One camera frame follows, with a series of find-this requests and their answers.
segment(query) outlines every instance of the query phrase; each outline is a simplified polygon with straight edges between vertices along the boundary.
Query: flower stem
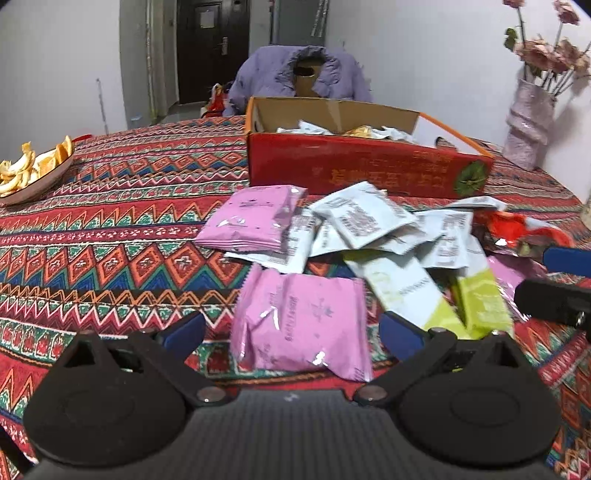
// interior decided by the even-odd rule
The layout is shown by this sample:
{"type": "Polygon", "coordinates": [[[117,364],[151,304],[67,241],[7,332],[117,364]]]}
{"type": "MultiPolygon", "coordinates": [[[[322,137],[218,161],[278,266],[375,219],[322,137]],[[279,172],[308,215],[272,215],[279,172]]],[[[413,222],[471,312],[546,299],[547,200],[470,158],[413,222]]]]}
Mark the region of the flower stem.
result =
{"type": "Polygon", "coordinates": [[[552,92],[554,95],[556,95],[556,92],[559,92],[560,89],[566,85],[566,82],[568,82],[573,77],[573,73],[574,70],[570,70],[560,79],[560,81],[554,86],[554,91],[552,92]]]}
{"type": "Polygon", "coordinates": [[[566,92],[566,91],[567,91],[569,88],[571,88],[571,87],[574,85],[574,83],[575,83],[577,80],[580,80],[580,79],[585,79],[585,78],[589,78],[589,77],[591,77],[591,75],[583,75],[582,77],[579,77],[579,78],[576,78],[576,79],[574,79],[574,80],[573,80],[572,82],[570,82],[570,83],[569,83],[569,84],[568,84],[566,87],[562,88],[562,89],[561,89],[561,90],[560,90],[560,91],[559,91],[559,92],[556,94],[556,96],[560,95],[561,93],[564,93],[564,92],[566,92]]]}
{"type": "Polygon", "coordinates": [[[556,42],[554,42],[554,49],[556,50],[556,47],[558,47],[558,42],[560,41],[560,34],[562,33],[562,25],[563,23],[560,22],[560,26],[558,27],[558,33],[556,34],[556,42]]]}
{"type": "MultiPolygon", "coordinates": [[[[523,23],[523,17],[521,16],[521,8],[517,7],[517,15],[519,16],[519,27],[521,28],[521,43],[525,48],[525,24],[523,23]]],[[[523,62],[523,79],[527,81],[527,65],[523,62]]]]}
{"type": "MultiPolygon", "coordinates": [[[[560,41],[560,34],[562,33],[562,26],[563,26],[563,23],[560,22],[560,26],[558,27],[558,33],[556,34],[556,41],[554,42],[554,50],[553,51],[556,51],[556,47],[558,47],[558,42],[560,41]]],[[[548,82],[548,89],[547,90],[550,91],[553,76],[554,76],[554,73],[551,70],[548,70],[548,72],[546,72],[546,78],[542,82],[542,88],[544,88],[546,82],[548,82]]]]}

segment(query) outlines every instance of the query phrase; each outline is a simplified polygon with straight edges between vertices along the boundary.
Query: brown plate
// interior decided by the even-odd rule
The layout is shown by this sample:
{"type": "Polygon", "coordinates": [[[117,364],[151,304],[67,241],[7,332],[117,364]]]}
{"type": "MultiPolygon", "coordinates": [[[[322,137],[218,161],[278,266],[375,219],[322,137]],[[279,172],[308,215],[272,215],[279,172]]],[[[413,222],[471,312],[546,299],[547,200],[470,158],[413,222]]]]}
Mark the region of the brown plate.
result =
{"type": "Polygon", "coordinates": [[[68,171],[74,161],[74,155],[70,155],[56,168],[43,175],[40,179],[27,185],[18,192],[11,193],[5,197],[0,197],[0,207],[10,207],[19,203],[32,202],[39,198],[43,193],[53,187],[68,171]]]}

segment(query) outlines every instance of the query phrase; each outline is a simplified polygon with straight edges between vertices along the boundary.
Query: green snack package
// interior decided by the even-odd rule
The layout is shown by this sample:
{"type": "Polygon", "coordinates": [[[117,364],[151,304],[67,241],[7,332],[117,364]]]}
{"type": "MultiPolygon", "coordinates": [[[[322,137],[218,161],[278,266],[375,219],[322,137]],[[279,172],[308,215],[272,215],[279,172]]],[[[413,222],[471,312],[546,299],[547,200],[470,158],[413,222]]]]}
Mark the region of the green snack package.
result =
{"type": "Polygon", "coordinates": [[[384,310],[424,330],[443,327],[459,339],[473,338],[413,253],[357,250],[345,252],[343,258],[357,277],[368,282],[384,310]]]}
{"type": "Polygon", "coordinates": [[[452,293],[470,337],[483,338],[493,330],[514,334],[513,321],[501,297],[484,250],[474,236],[467,242],[469,265],[458,270],[452,293]]]}

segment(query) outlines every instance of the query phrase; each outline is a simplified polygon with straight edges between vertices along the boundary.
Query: patterned tablecloth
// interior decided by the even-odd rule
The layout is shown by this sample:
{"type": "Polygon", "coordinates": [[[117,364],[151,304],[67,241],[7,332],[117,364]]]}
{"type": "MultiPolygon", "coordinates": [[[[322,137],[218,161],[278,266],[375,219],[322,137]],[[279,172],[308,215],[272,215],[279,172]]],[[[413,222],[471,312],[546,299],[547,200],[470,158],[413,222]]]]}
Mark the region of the patterned tablecloth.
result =
{"type": "MultiPolygon", "coordinates": [[[[117,337],[145,327],[162,329],[202,309],[209,324],[206,342],[187,363],[220,385],[348,392],[357,387],[326,371],[241,371],[228,353],[233,306],[249,267],[190,240],[232,192],[248,185],[242,117],[96,137],[78,144],[75,156],[64,183],[42,200],[0,209],[0,424],[28,456],[33,452],[21,423],[27,401],[82,329],[117,337]]],[[[511,211],[571,232],[581,246],[591,244],[591,233],[578,218],[580,202],[542,171],[527,173],[499,158],[486,192],[508,202],[511,211]]],[[[413,210],[448,203],[395,200],[413,210]]],[[[307,272],[351,276],[338,255],[322,260],[309,263],[307,272]]],[[[368,310],[379,371],[391,360],[380,346],[381,311],[369,292],[368,310]]],[[[562,407],[563,427],[548,465],[569,479],[582,478],[591,447],[591,356],[585,338],[535,320],[518,325],[516,333],[562,407]]],[[[0,454],[0,479],[15,475],[0,454]]]]}

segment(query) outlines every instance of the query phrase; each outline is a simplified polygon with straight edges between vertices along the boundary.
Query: screw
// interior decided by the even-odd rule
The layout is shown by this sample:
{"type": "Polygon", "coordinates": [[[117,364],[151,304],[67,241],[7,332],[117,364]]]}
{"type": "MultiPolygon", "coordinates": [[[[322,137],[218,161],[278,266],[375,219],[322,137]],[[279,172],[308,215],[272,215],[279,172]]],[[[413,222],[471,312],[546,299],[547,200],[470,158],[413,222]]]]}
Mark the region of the screw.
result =
{"type": "Polygon", "coordinates": [[[361,387],[357,393],[366,401],[379,401],[388,396],[388,392],[378,385],[366,385],[361,387]]]}
{"type": "Polygon", "coordinates": [[[197,398],[204,403],[217,403],[226,398],[226,392],[219,387],[203,387],[197,392],[197,398]]]}
{"type": "Polygon", "coordinates": [[[437,333],[443,333],[443,332],[447,332],[447,329],[446,328],[443,328],[443,327],[429,328],[429,334],[431,336],[435,336],[437,333]]]}
{"type": "Polygon", "coordinates": [[[585,323],[586,315],[585,312],[579,312],[577,315],[577,327],[580,327],[582,324],[585,323]]]}

